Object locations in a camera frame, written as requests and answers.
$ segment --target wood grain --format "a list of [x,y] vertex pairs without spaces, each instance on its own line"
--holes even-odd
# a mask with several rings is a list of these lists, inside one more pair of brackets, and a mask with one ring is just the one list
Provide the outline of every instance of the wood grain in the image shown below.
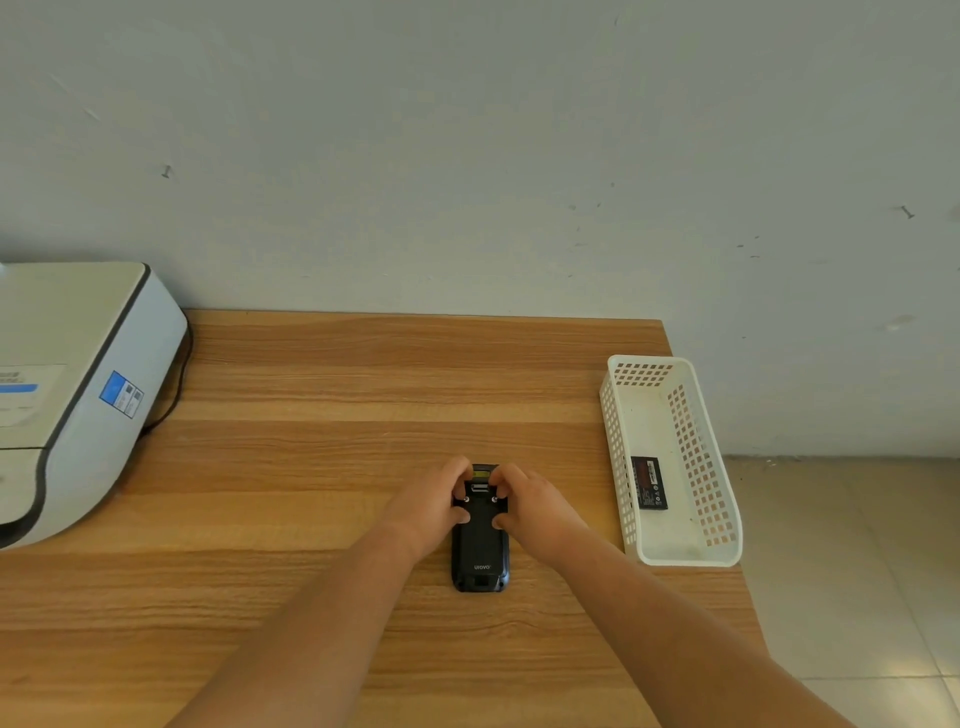
[[[670,354],[660,322],[190,318],[184,399],[113,497],[0,554],[5,725],[163,725],[400,482],[450,453],[548,473],[621,543],[597,393],[611,354]],[[660,575],[763,645],[739,569]],[[506,592],[461,595],[447,543],[414,571],[351,725],[494,724],[656,722],[556,574],[515,545]]]

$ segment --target handheld device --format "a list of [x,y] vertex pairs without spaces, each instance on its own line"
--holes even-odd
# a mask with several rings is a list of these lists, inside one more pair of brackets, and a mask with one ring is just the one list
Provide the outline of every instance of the handheld device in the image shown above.
[[470,513],[467,523],[453,526],[450,576],[460,592],[502,592],[510,581],[510,537],[493,527],[493,517],[506,513],[507,499],[490,484],[495,465],[474,465],[463,500],[454,505]]

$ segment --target hand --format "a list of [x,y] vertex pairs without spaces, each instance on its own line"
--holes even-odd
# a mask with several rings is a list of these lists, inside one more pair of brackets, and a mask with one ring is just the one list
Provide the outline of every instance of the hand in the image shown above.
[[454,525],[470,520],[466,510],[450,504],[450,497],[463,498],[464,480],[472,477],[473,466],[465,456],[447,460],[405,485],[387,503],[375,527],[395,533],[419,561],[440,545]]
[[566,502],[553,483],[517,465],[499,466],[490,476],[497,497],[507,497],[508,513],[493,518],[493,527],[502,528],[538,561],[556,569],[564,545],[589,526]]

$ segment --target white printer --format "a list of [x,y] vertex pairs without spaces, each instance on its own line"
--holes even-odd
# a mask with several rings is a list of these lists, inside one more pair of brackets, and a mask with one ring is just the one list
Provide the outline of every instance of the white printer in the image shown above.
[[0,266],[0,549],[109,493],[185,331],[143,263]]

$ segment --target tiled floor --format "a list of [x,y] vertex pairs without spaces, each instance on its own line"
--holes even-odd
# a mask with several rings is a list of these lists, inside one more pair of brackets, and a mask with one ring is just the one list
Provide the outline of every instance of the tiled floor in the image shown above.
[[861,728],[960,728],[960,462],[726,464],[773,657]]

